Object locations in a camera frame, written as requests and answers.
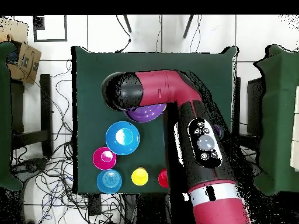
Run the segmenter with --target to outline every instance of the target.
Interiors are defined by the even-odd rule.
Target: pink cup
[[[101,147],[96,150],[92,157],[93,164],[101,170],[108,170],[114,167],[116,163],[116,154],[107,147]]]

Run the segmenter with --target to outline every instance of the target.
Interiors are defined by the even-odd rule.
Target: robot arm
[[[114,110],[177,102],[179,142],[196,223],[249,224],[214,125],[183,72],[118,72],[105,79],[102,94]]]

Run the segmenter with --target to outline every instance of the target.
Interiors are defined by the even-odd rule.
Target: cardboard box
[[[27,44],[28,25],[23,22],[0,18],[0,34],[2,36],[9,34],[12,40]]]
[[[34,84],[41,52],[25,43],[15,41],[12,41],[12,43],[18,48],[16,54],[19,58],[17,64],[7,63],[8,68],[11,70],[11,78]]]

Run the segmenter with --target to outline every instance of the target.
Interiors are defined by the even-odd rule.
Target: yellow cup
[[[132,181],[137,186],[144,186],[148,181],[148,173],[143,167],[139,167],[132,173]]]

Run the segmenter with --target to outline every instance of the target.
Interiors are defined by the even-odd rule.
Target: button
[[[196,129],[194,134],[199,135],[200,134],[200,129]]]
[[[212,137],[208,135],[203,135],[197,141],[197,145],[203,151],[210,151],[211,149],[214,148],[215,142],[212,139]]]
[[[204,128],[204,129],[203,129],[203,132],[204,132],[205,134],[208,134],[208,133],[210,132],[210,130],[209,130],[208,128]]]
[[[200,158],[202,158],[203,160],[207,160],[208,159],[208,154],[202,153]]]
[[[197,123],[197,126],[198,126],[199,128],[203,128],[203,127],[204,127],[204,123],[202,123],[202,122],[198,122],[198,123]]]
[[[211,152],[211,157],[212,158],[218,158],[218,155],[217,155],[216,151]]]

